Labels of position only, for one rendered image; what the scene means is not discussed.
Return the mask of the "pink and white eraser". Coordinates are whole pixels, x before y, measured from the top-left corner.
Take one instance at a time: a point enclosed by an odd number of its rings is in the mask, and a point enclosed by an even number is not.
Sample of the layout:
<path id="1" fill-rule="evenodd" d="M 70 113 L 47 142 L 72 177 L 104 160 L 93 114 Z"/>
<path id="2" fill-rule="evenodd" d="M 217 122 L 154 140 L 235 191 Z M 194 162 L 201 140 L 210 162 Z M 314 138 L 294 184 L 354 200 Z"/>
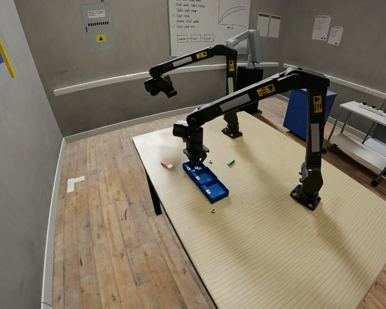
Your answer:
<path id="1" fill-rule="evenodd" d="M 170 163 L 168 163 L 165 160 L 161 162 L 161 165 L 163 165 L 164 167 L 166 167 L 169 170 L 171 170 L 173 168 L 173 165 L 171 165 Z"/>

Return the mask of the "blue open-top bin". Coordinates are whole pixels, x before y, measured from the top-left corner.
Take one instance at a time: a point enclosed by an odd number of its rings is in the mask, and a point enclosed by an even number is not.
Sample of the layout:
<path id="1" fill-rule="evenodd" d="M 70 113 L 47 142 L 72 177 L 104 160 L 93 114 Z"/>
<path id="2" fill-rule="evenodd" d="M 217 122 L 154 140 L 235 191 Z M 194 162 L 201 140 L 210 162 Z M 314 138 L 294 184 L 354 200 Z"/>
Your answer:
<path id="1" fill-rule="evenodd" d="M 203 163 L 198 170 L 192 168 L 190 161 L 183 163 L 184 171 L 189 175 L 211 204 L 229 196 L 229 190 L 218 177 Z"/>

